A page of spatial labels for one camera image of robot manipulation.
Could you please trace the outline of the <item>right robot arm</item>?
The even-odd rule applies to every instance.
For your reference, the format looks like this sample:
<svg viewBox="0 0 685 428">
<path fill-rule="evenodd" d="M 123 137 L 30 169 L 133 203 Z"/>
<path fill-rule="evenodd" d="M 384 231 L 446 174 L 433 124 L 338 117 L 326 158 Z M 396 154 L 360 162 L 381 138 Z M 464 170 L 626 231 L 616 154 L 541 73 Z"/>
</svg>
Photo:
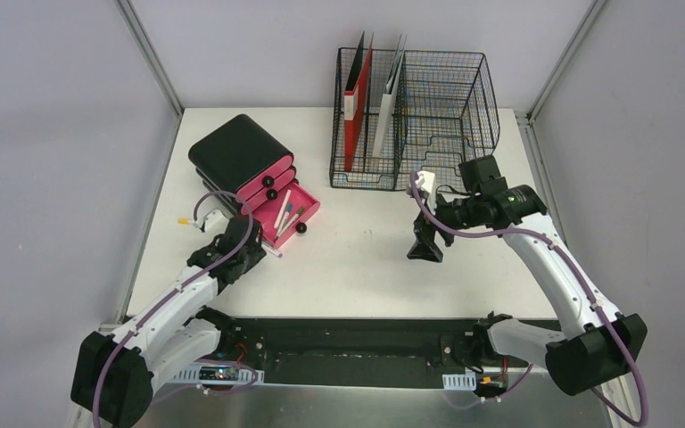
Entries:
<svg viewBox="0 0 685 428">
<path fill-rule="evenodd" d="M 508 186 L 493 156 L 466 161 L 459 171 L 466 196 L 451 201 L 439 193 L 434 173 L 409 176 L 407 191 L 420 209 L 414 231 L 417 245 L 428 250 L 425 259 L 442 259 L 436 234 L 446 245 L 457 236 L 497 236 L 532 274 L 559 323 L 553 331 L 489 315 L 473 332 L 475 361 L 490 366 L 504 356 L 522 359 L 547 370 L 569 396 L 636 375 L 645 322 L 637 314 L 626 316 L 582 271 L 534 189 Z"/>
</svg>

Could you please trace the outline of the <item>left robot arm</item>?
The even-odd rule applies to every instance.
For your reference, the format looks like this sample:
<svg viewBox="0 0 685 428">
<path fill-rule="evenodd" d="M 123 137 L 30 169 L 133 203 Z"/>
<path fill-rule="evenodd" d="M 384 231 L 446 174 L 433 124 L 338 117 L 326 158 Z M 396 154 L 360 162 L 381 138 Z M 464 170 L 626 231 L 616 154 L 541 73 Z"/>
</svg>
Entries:
<svg viewBox="0 0 685 428">
<path fill-rule="evenodd" d="M 155 302 L 81 342 L 70 398 L 90 412 L 94 427 L 133 426 L 173 375 L 207 354 L 221 361 L 235 353 L 233 333 L 196 315 L 265 257 L 262 237 L 253 218 L 229 219 Z"/>
</svg>

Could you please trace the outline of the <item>red notebook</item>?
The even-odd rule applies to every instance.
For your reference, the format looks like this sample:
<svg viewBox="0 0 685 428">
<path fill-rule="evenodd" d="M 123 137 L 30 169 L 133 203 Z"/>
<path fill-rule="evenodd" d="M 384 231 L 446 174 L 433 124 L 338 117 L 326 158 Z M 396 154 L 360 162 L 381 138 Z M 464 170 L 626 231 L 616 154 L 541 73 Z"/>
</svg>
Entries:
<svg viewBox="0 0 685 428">
<path fill-rule="evenodd" d="M 362 32 L 356 48 L 343 98 L 344 113 L 344 167 L 352 172 L 358 148 L 364 110 L 367 104 L 367 87 L 371 65 L 372 44 L 365 46 L 366 32 Z"/>
</svg>

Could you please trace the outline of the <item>teal white pen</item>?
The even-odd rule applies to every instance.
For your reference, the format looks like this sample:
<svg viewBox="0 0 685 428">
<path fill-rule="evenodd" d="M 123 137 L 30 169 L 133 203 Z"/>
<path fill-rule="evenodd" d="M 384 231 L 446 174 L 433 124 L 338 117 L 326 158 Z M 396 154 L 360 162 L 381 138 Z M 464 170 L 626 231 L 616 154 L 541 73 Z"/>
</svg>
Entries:
<svg viewBox="0 0 685 428">
<path fill-rule="evenodd" d="M 293 225 L 293 223 L 300 218 L 300 216 L 304 213 L 305 210 L 306 209 L 304 207 L 300 207 L 291 217 L 289 217 L 282 225 L 282 227 L 279 229 L 277 238 L 281 237 L 282 234 L 284 234 Z"/>
</svg>

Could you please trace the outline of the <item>grey notebook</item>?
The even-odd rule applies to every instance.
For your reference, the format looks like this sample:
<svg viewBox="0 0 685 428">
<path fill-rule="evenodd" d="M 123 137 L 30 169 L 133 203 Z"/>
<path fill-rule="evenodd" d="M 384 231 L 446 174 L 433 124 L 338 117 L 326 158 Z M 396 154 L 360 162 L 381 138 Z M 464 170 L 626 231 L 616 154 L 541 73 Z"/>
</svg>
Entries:
<svg viewBox="0 0 685 428">
<path fill-rule="evenodd" d="M 385 82 L 376 126 L 376 137 L 372 151 L 372 154 L 376 157 L 381 157 L 383 155 L 384 143 L 386 142 L 392 122 L 392 115 L 397 97 L 397 87 L 400 81 L 401 64 L 407 39 L 407 36 L 400 34 L 388 79 Z"/>
</svg>

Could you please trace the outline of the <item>black pink drawer unit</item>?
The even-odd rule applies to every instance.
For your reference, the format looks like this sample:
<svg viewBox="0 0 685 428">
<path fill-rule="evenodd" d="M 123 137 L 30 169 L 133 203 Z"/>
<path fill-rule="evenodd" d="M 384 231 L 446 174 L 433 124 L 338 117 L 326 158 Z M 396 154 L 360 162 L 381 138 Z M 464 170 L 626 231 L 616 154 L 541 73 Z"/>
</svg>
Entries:
<svg viewBox="0 0 685 428">
<path fill-rule="evenodd" d="M 276 250 L 293 235 L 305 233 L 320 207 L 320 201 L 300 185 L 293 153 L 246 114 L 196 142 L 188 159 L 208 190 L 234 193 L 248 204 L 264 238 Z M 292 194 L 279 229 L 300 207 L 306 210 L 277 238 L 274 222 L 287 188 Z"/>
</svg>

